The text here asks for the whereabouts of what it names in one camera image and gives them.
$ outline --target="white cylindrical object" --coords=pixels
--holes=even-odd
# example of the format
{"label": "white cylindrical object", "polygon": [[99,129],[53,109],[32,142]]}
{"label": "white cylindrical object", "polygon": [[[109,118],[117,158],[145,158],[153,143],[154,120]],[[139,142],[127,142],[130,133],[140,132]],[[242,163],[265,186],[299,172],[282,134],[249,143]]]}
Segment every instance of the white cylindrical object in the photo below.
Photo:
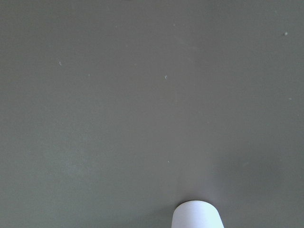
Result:
{"label": "white cylindrical object", "polygon": [[171,228],[224,228],[218,210],[203,201],[180,204],[173,213]]}

